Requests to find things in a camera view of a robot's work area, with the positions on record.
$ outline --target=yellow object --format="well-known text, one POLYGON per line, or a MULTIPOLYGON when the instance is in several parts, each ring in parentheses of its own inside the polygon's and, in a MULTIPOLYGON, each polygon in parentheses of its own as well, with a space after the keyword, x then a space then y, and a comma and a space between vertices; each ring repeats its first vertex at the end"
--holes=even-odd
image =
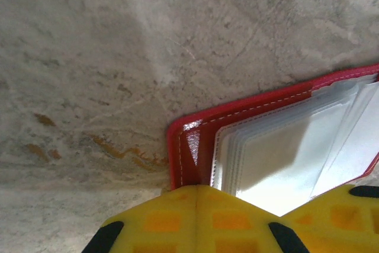
POLYGON ((182 187, 108 219, 83 253, 379 252, 379 198, 351 189, 277 217, 209 186, 182 187))

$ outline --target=red leather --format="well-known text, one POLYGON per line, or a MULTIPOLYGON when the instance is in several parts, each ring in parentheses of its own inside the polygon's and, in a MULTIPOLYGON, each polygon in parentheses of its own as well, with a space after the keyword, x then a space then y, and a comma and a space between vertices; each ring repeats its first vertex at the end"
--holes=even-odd
MULTIPOLYGON (((171 188, 194 184, 209 185, 215 135, 221 127, 305 100, 311 96, 312 91, 334 82, 378 72, 379 63, 337 71, 177 119, 167 132, 171 188)), ((373 158, 363 176, 371 173, 378 160, 379 154, 373 158)))

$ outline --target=gray concrete floor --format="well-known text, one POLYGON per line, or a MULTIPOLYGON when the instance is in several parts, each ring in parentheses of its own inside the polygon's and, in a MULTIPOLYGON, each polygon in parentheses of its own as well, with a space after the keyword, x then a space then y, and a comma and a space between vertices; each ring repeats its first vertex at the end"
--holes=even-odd
POLYGON ((158 195, 175 118, 375 61, 379 0, 0 0, 0 252, 158 195))

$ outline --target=black rubber tip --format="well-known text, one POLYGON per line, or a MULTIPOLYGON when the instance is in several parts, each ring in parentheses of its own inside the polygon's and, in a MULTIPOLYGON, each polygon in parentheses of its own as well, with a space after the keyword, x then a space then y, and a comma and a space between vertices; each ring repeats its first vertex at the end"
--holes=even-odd
POLYGON ((123 222, 112 222, 103 226, 92 237, 82 253, 109 253, 123 227, 123 222))
POLYGON ((376 186, 357 186, 349 191, 350 195, 364 198, 379 198, 379 187, 376 186))
POLYGON ((309 253, 297 234, 278 222, 268 224, 283 253, 309 253))

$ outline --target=stone surface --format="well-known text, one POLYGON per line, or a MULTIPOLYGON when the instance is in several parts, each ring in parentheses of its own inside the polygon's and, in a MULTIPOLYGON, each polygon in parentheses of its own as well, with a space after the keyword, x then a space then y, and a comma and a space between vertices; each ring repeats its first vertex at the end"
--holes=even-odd
POLYGON ((158 195, 175 118, 375 61, 379 0, 0 0, 0 251, 158 195))

